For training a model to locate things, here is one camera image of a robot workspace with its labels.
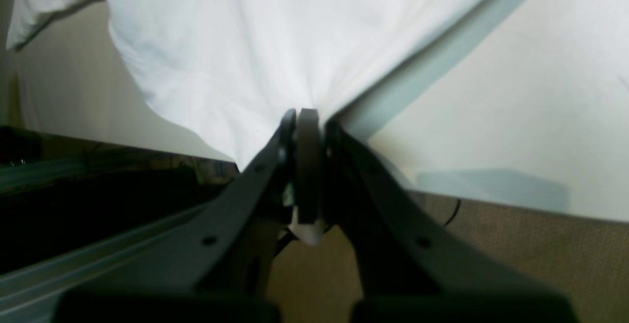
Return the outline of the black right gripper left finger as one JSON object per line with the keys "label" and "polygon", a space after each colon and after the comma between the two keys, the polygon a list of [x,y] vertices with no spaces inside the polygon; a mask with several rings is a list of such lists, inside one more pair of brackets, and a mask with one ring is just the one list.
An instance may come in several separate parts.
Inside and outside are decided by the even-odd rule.
{"label": "black right gripper left finger", "polygon": [[278,323],[263,299],[277,238],[321,213],[316,110],[289,110],[254,161],[192,220],[65,293],[57,323]]}

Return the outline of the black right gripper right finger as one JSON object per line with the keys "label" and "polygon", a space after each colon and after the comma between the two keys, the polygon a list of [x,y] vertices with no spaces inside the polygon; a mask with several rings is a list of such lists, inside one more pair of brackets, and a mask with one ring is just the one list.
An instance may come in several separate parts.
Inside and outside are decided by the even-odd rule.
{"label": "black right gripper right finger", "polygon": [[558,291],[425,213],[363,144],[324,128],[324,215],[350,240],[364,297],[353,323],[575,323]]}

